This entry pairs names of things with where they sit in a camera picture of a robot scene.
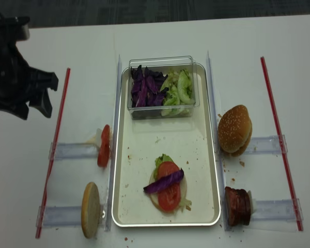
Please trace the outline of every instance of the bottom bun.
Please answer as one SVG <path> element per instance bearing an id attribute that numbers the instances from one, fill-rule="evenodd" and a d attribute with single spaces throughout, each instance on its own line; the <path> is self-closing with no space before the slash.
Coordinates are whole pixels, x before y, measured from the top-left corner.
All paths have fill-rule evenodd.
<path id="1" fill-rule="evenodd" d="M 248 136 L 246 142 L 243 144 L 243 146 L 241 146 L 239 148 L 239 150 L 237 150 L 236 152 L 230 153 L 230 155 L 232 157 L 238 157 L 238 156 L 242 155 L 244 153 L 244 151 L 246 151 L 246 149 L 247 149 L 247 147 L 249 145 L 250 139 L 252 137 L 252 132 L 253 132 L 253 126 L 251 126 L 251 128 L 250 128 L 249 136 Z"/>
<path id="2" fill-rule="evenodd" d="M 155 179 L 154 179 L 154 172 L 151 174 L 150 176 L 150 179 L 149 179 L 149 184 L 155 182 Z M 186 192 L 187 192 L 187 181 L 186 181 L 186 177 L 184 176 L 184 178 L 180 181 L 180 195 L 181 195 L 181 199 L 184 199 L 186 198 Z M 159 205 L 159 198 L 158 198 L 158 194 L 150 194 L 150 200 L 151 202 L 154 204 L 154 206 L 161 210 L 162 212 L 165 212 L 165 213 L 171 213 L 171 212 L 167 212 L 167 211 L 164 211 L 160 205 Z"/>
<path id="3" fill-rule="evenodd" d="M 100 217 L 99 190 L 94 182 L 88 183 L 85 188 L 81 214 L 84 236 L 90 239 L 98 230 Z"/>

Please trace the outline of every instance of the red cabbage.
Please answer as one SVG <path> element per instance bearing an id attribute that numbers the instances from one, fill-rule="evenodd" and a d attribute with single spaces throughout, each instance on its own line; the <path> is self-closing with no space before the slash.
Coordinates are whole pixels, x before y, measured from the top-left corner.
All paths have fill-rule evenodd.
<path id="1" fill-rule="evenodd" d="M 164 98 L 166 97 L 166 92 L 168 90 L 169 90 L 169 88 L 164 88 L 164 90 L 162 90 L 160 93 L 158 93 L 152 102 L 152 106 L 161 106 Z"/>
<path id="2" fill-rule="evenodd" d="M 132 107 L 161 106 L 167 90 L 160 89 L 168 76 L 162 72 L 154 72 L 145 68 L 145 75 L 141 65 L 131 70 L 133 86 L 131 89 Z"/>
<path id="3" fill-rule="evenodd" d="M 144 187 L 144 192 L 147 194 L 157 193 L 167 189 L 170 185 L 176 182 L 180 182 L 184 178 L 184 171 L 173 172 L 172 174 L 162 177 L 159 180 Z"/>
<path id="4" fill-rule="evenodd" d="M 136 107 L 145 107 L 146 106 L 146 98 L 147 98 L 147 86 L 146 80 L 143 78 L 143 82 L 141 85 L 141 92 L 139 98 L 135 104 Z"/>
<path id="5" fill-rule="evenodd" d="M 157 89 L 154 78 L 149 75 L 149 69 L 147 67 L 145 69 L 145 78 L 147 87 L 153 92 L 153 94 L 157 94 L 159 90 Z"/>

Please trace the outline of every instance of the red stick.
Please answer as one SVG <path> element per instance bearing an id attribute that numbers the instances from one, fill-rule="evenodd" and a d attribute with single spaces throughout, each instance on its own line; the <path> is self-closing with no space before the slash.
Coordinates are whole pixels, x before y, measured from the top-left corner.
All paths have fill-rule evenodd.
<path id="1" fill-rule="evenodd" d="M 275 128 L 277 129 L 277 135 L 281 139 L 281 137 L 282 137 L 281 128 L 280 128 L 280 124 L 279 124 L 277 110 L 276 110 L 275 104 L 274 104 L 274 98 L 273 98 L 272 89 L 271 89 L 271 85 L 270 85 L 268 69 L 267 69 L 267 66 L 265 64 L 264 57 L 260 58 L 260 62 L 262 64 L 264 78 L 265 78 L 265 83 L 267 85 L 267 89 L 268 89 L 268 93 L 269 93 L 269 98 L 270 98 L 270 103 L 271 103 L 271 108 L 272 108 L 272 114 L 273 114 L 273 118 L 274 118 Z M 299 208 L 297 206 L 297 203 L 295 201 L 295 199 L 297 199 L 297 198 L 296 198 L 295 189 L 294 189 L 294 185 L 293 185 L 293 179 L 292 179 L 291 174 L 290 174 L 287 154 L 283 152 L 284 151 L 284 144 L 283 144 L 282 140 L 280 140 L 280 147 L 281 147 L 281 150 L 282 150 L 282 156 L 283 156 L 286 176 L 287 176 L 287 180 L 288 180 L 290 197 L 293 200 L 293 204 L 294 204 L 294 210 L 295 210 L 295 216 L 296 216 L 296 219 L 297 219 L 296 222 L 297 222 L 297 225 L 298 225 L 298 230 L 299 231 L 303 231 L 303 224 L 302 224 L 302 219 L 301 219 L 301 213 L 300 213 L 300 210 L 299 210 Z"/>
<path id="2" fill-rule="evenodd" d="M 64 102 L 66 100 L 66 95 L 67 95 L 69 77 L 70 77 L 70 68 L 67 69 L 66 79 L 65 79 L 65 82 L 64 82 L 64 86 L 63 86 L 61 104 L 60 104 L 60 109 L 59 109 L 59 112 L 58 112 L 58 117 L 57 117 L 57 122 L 56 122 L 56 129 L 55 129 L 55 135 L 54 135 L 54 139 L 53 139 L 53 152 L 55 152 L 56 144 L 57 144 L 57 140 L 58 140 L 58 134 L 60 132 L 60 126 L 61 126 Z M 54 163 L 54 160 L 50 160 L 49 165 L 48 165 L 47 177 L 46 177 L 46 181 L 45 181 L 45 188 L 43 190 L 43 196 L 42 196 L 42 202 L 41 202 L 41 216 L 40 216 L 40 222 L 39 222 L 40 224 L 42 223 L 44 209 L 45 209 L 45 206 L 46 206 L 47 182 L 48 182 L 48 179 L 49 179 L 51 171 L 52 171 L 53 163 Z M 41 233 L 41 226 L 37 227 L 36 239 L 40 238 L 40 233 Z"/>

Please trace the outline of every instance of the plastic container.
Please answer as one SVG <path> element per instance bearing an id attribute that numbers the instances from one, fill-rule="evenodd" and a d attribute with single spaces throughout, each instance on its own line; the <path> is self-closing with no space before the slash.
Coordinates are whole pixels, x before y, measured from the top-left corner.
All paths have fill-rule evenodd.
<path id="1" fill-rule="evenodd" d="M 146 106 L 132 107 L 131 89 L 133 87 L 133 78 L 129 73 L 129 95 L 127 97 L 127 108 L 132 119 L 154 119 L 154 118 L 171 118 L 171 117 L 189 117 L 193 115 L 194 108 L 199 106 L 199 92 L 197 87 L 196 64 L 191 56 L 170 57 L 170 58 L 153 58 L 153 59 L 134 59 L 130 61 L 129 70 L 138 68 L 142 65 L 144 72 L 148 67 L 152 71 L 162 72 L 167 75 L 170 69 L 180 72 L 187 69 L 192 80 L 192 99 L 194 104 L 191 105 L 174 105 L 174 106 Z"/>

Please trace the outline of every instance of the top bun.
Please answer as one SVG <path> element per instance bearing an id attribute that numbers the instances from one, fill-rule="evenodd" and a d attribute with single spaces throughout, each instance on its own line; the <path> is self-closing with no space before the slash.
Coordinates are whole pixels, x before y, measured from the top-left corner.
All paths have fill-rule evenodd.
<path id="1" fill-rule="evenodd" d="M 233 156 L 239 156 L 246 150 L 252 136 L 252 121 L 244 105 L 238 105 L 227 111 L 218 125 L 218 139 L 221 148 Z"/>

